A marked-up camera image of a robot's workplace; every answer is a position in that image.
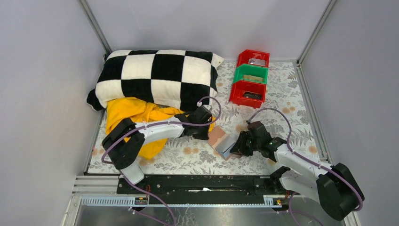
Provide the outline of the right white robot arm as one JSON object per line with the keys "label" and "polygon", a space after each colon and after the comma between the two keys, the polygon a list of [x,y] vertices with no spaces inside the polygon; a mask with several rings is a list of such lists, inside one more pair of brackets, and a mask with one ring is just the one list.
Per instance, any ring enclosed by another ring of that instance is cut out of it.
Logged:
{"label": "right white robot arm", "polygon": [[254,152],[282,164],[270,174],[276,189],[297,192],[318,202],[335,220],[343,220],[365,199],[346,165],[331,165],[291,150],[286,140],[272,137],[260,121],[240,132],[230,149],[230,153],[242,156],[251,156]]}

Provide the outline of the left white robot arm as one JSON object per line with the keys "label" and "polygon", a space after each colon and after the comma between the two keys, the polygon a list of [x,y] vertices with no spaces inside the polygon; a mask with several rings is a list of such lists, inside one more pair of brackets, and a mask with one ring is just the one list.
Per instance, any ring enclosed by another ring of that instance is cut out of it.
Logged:
{"label": "left white robot arm", "polygon": [[178,137],[207,140],[211,120],[212,113],[205,106],[198,107],[193,112],[149,123],[135,123],[130,118],[125,118],[105,137],[102,146],[111,164],[135,185],[144,179],[137,160],[144,145]]}

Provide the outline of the pink leather card holder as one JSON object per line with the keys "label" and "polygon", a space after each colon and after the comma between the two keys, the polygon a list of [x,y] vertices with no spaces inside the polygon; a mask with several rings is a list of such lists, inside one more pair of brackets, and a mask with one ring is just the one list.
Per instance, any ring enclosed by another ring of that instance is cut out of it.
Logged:
{"label": "pink leather card holder", "polygon": [[216,126],[208,134],[207,143],[224,159],[231,157],[230,150],[235,145],[238,136],[226,133],[221,127]]}

